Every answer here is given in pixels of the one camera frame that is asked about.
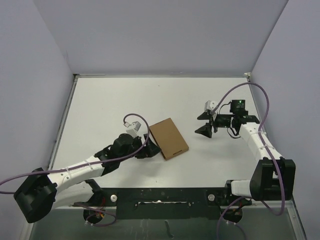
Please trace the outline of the brown cardboard box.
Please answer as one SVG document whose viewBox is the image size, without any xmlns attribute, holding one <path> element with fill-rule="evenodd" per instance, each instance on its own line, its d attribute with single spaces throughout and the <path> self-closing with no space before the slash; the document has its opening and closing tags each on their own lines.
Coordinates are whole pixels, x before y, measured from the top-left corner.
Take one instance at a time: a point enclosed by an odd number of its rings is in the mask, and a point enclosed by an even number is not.
<svg viewBox="0 0 320 240">
<path fill-rule="evenodd" d="M 149 128 L 166 161 L 189 150 L 187 142 L 171 118 L 153 124 Z"/>
</svg>

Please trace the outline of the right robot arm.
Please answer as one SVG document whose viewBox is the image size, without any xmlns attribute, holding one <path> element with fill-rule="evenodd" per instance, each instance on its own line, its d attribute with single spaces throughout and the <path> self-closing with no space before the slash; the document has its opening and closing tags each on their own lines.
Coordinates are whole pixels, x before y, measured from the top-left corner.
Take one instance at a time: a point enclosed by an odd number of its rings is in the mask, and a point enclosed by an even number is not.
<svg viewBox="0 0 320 240">
<path fill-rule="evenodd" d="M 214 112 L 215 101 L 208 100 L 198 120 L 205 120 L 195 133 L 211 138 L 219 128 L 230 129 L 235 137 L 243 139 L 253 154 L 256 167 L 251 179 L 229 180 L 223 190 L 223 200 L 232 205 L 240 197 L 255 201 L 289 201 L 293 197 L 296 165 L 284 158 L 259 129 L 260 121 L 246 110 L 244 99 L 232 100 L 228 114 Z"/>
</svg>

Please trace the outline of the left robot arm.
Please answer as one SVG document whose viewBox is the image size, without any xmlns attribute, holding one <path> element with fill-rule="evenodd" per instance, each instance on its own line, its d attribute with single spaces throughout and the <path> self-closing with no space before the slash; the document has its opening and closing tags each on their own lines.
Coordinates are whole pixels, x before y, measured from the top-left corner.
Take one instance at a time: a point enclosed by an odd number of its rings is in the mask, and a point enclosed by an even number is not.
<svg viewBox="0 0 320 240">
<path fill-rule="evenodd" d="M 130 134 L 120 134 L 113 144 L 98 151 L 78 164 L 59 169 L 44 171 L 35 169 L 13 197 L 28 223 L 35 223 L 44 218 L 58 201 L 58 195 L 64 190 L 85 182 L 102 177 L 119 168 L 120 163 L 129 159 L 152 158 L 161 152 L 147 134 L 132 137 Z"/>
</svg>

